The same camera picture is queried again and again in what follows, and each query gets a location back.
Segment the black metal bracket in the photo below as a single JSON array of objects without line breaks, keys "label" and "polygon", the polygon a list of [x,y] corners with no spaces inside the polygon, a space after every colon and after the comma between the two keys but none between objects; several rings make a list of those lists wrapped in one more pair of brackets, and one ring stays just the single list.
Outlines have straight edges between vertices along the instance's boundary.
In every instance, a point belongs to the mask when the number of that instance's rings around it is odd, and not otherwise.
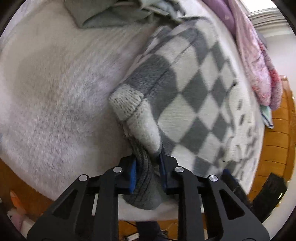
[{"label": "black metal bracket", "polygon": [[[195,176],[178,166],[177,160],[159,156],[164,191],[179,195],[178,240],[204,240],[203,204],[209,240],[267,241],[261,222],[217,176]],[[135,157],[121,159],[118,167],[102,176],[79,176],[28,233],[29,241],[117,241],[118,195],[132,192],[131,170]],[[91,216],[95,194],[99,194],[95,217]]]}]

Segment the teal towel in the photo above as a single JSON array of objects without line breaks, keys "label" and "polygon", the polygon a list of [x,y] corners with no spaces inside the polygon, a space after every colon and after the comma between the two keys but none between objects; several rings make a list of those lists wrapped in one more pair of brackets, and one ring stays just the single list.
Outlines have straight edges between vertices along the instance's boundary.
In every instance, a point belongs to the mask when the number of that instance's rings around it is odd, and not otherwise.
[{"label": "teal towel", "polygon": [[260,105],[260,111],[261,111],[264,124],[268,128],[273,129],[274,123],[272,121],[271,108],[269,106]]}]

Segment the cable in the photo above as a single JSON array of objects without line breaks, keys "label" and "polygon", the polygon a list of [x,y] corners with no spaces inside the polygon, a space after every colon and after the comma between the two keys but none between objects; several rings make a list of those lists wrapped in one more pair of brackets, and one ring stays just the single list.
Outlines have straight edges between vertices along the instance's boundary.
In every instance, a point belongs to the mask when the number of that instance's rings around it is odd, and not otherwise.
[{"label": "cable", "polygon": [[134,225],[133,223],[130,223],[130,222],[128,222],[128,221],[125,221],[126,223],[128,223],[128,224],[130,224],[130,225],[132,225],[132,226],[134,226],[134,227],[137,227],[136,225]]},{"label": "cable", "polygon": [[[125,222],[128,223],[128,224],[130,224],[130,225],[132,225],[132,226],[134,226],[134,227],[137,227],[137,226],[134,225],[133,223],[130,223],[130,222],[128,222],[128,221],[125,221]],[[161,230],[161,231],[163,232],[163,231],[168,230],[173,224],[177,224],[177,223],[171,223],[170,226],[169,226],[167,229],[165,229],[165,230]],[[158,237],[164,238],[164,239],[166,239],[166,240],[178,241],[177,239],[170,239],[170,238],[164,237],[164,236],[162,236],[162,235],[158,235]]]},{"label": "cable", "polygon": [[178,225],[177,223],[171,223],[166,229],[164,229],[164,230],[161,230],[161,231],[167,231],[173,224],[176,224],[176,225]]}]

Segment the purple fabric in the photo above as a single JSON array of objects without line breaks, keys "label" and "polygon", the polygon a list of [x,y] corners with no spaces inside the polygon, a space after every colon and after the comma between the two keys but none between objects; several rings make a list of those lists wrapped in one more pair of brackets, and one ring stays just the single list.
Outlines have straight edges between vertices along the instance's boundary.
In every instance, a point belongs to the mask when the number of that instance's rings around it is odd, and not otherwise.
[{"label": "purple fabric", "polygon": [[235,21],[228,0],[203,0],[235,37]]}]

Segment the pink blanket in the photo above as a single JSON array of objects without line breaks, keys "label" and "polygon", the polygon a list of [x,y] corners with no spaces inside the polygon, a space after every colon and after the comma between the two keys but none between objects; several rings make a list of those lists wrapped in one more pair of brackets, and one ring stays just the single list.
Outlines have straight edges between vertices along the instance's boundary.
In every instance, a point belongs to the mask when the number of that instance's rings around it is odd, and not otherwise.
[{"label": "pink blanket", "polygon": [[283,88],[266,48],[236,0],[229,0],[236,24],[236,41],[246,76],[259,104],[277,109],[281,104]]}]

